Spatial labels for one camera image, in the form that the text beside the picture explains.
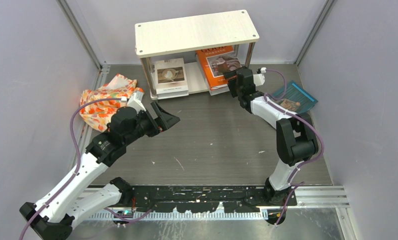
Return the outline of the orange good morning book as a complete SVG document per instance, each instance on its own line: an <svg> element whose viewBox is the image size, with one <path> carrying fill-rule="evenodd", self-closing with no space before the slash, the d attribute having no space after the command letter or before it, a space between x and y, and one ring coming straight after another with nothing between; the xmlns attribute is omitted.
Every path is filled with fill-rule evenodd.
<svg viewBox="0 0 398 240"><path fill-rule="evenodd" d="M231 45L196 50L195 56L209 89L227 87L228 81L225 80L224 73L242 67Z"/></svg>

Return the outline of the white grey cover book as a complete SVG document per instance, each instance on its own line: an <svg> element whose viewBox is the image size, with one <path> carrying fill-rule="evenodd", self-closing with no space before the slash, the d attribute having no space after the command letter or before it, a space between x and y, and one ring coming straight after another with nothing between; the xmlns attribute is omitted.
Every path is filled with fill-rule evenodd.
<svg viewBox="0 0 398 240"><path fill-rule="evenodd" d="M219 94L223 94L223 93L227 93L229 92L229 88L226 87L221 87L221 88L217 88L217 89L209 89L208 92L211 96L215 96L215 95L219 95Z"/></svg>

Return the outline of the afternoon tea book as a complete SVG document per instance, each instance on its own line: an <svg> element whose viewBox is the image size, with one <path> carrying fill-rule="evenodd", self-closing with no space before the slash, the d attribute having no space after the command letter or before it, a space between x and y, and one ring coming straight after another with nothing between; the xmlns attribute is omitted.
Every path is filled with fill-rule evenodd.
<svg viewBox="0 0 398 240"><path fill-rule="evenodd" d="M154 64L154 77L154 86L158 99L189 95L183 58L156 61Z"/></svg>

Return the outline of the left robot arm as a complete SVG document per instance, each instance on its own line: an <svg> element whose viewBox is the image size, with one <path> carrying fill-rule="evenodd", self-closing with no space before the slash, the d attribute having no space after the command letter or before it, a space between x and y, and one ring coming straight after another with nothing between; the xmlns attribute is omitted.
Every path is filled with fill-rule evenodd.
<svg viewBox="0 0 398 240"><path fill-rule="evenodd" d="M20 207L26 220L20 239L27 229L33 229L43 240L65 240L79 223L95 212L134 202L132 186L121 177L112 179L99 192L83 200L79 200L79 196L126 153L128 145L144 136L154 137L180 121L158 103L152 102L151 106L156 117L151 116L141 101L130 99L111 116L105 131L93 138L85 152L77 154L73 169L48 194Z"/></svg>

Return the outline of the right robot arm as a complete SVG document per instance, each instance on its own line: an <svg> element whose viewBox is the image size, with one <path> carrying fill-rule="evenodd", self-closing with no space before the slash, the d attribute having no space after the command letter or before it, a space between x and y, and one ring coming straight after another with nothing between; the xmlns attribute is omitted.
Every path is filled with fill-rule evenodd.
<svg viewBox="0 0 398 240"><path fill-rule="evenodd" d="M291 189L292 180L307 163L319 159L324 152L321 135L308 113L297 113L282 106L276 97L256 89L256 80L264 80L266 68L257 73L246 66L224 73L232 97L250 114L260 117L276 130L276 151L279 157L274 172L266 179L263 198L278 205Z"/></svg>

